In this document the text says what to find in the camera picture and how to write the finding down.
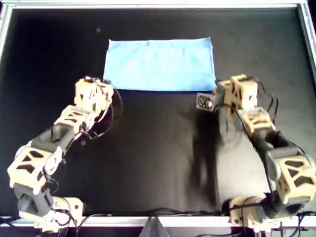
black mat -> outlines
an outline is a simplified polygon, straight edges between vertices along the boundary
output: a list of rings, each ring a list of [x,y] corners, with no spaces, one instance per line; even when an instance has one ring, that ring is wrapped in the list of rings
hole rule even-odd
[[[313,156],[315,96],[294,9],[15,10],[1,65],[0,216],[16,214],[6,172],[16,150],[73,103],[76,80],[103,75],[108,39],[207,36],[217,78],[260,78],[280,99],[278,128]],[[122,97],[124,113],[106,136],[73,145],[66,173],[58,170],[56,195],[79,197],[88,212],[212,210],[216,189],[205,195],[190,177],[197,136],[215,160],[216,118],[197,119],[193,93],[123,91]]]

